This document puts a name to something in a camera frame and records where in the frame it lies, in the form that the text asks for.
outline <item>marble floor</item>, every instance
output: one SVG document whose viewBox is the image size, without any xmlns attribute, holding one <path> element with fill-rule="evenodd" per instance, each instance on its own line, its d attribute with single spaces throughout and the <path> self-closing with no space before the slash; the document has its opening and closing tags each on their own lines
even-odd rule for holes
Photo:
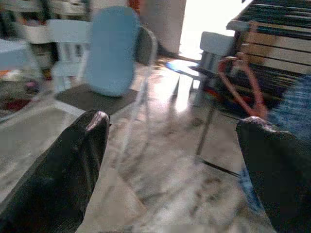
<svg viewBox="0 0 311 233">
<path fill-rule="evenodd" d="M 137 69 L 134 89 L 139 88 L 143 69 Z M 122 221 L 107 228 L 100 216 L 104 218 L 105 206 L 118 208 L 109 199 L 115 194 L 106 196 L 106 205 L 96 199 L 105 189 L 105 168 L 119 156 L 129 120 L 125 115 L 111 126 L 86 221 L 77 232 L 274 232 L 264 213 L 255 214 L 247 208 L 235 177 L 197 162 L 195 150 L 210 104 L 206 101 L 201 107 L 191 105 L 193 94 L 188 96 L 191 80 L 187 78 L 182 81 L 178 96 L 173 96 L 177 78 L 161 63 L 155 66 L 149 81 L 150 136 L 147 137 L 145 112 L 141 108 L 122 163 L 120 183 L 127 186 L 125 192 L 133 196 L 133 205 L 138 205 L 138 210 L 129 218 L 122 216 L 124 210 L 119 211 Z M 75 119 L 53 107 L 52 83 L 46 85 L 46 93 L 31 110 L 0 125 L 0 202 L 36 157 Z M 236 123 L 216 111 L 201 156 L 238 172 L 243 159 Z M 99 220 L 96 226 L 90 224 L 93 216 Z"/>
</svg>

